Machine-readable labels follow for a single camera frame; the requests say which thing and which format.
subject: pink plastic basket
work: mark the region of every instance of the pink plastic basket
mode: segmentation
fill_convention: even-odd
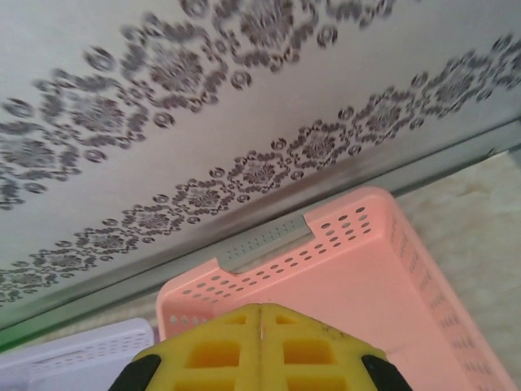
[[[516,390],[391,195],[359,189],[304,218],[314,239],[253,270],[212,259],[166,283],[160,338],[274,302],[385,350],[414,390]]]

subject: plastic crate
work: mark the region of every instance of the plastic crate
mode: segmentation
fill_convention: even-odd
[[[0,391],[107,391],[132,358],[154,344],[131,319],[0,355]]]
[[[516,390],[391,195],[359,189],[304,218],[314,238],[253,270],[212,259],[166,283],[160,338],[273,302],[383,349],[414,390]]]

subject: gray ornamental pattern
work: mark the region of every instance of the gray ornamental pattern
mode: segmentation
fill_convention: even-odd
[[[326,49],[338,24],[365,29],[387,18],[395,1],[179,0],[187,18],[176,24],[145,13],[139,26],[121,29],[122,55],[91,47],[84,53],[90,75],[55,69],[33,83],[39,103],[2,104],[11,119],[0,122],[0,210],[81,174],[83,160],[102,163],[113,147],[171,129],[177,110],[217,104],[224,83],[248,88],[252,68],[277,73],[300,61],[303,45]]]
[[[197,3],[201,7],[191,13],[205,9],[205,1]],[[178,184],[172,195],[156,195],[148,205],[135,205],[119,217],[30,254],[28,260],[12,263],[11,270],[0,270],[0,303],[18,301],[160,236],[181,231],[187,224],[247,203],[253,195],[274,191],[282,181],[299,180],[399,132],[417,129],[427,119],[439,120],[466,103],[484,101],[494,90],[511,90],[519,84],[521,40],[506,35],[488,53],[468,51],[449,59],[437,74],[421,72],[409,86],[390,86],[371,95],[364,107],[341,108],[335,121],[317,120],[303,126],[292,140],[274,140],[267,151],[238,156],[228,167],[209,170],[206,178]],[[39,160],[33,159],[49,157],[42,153]]]

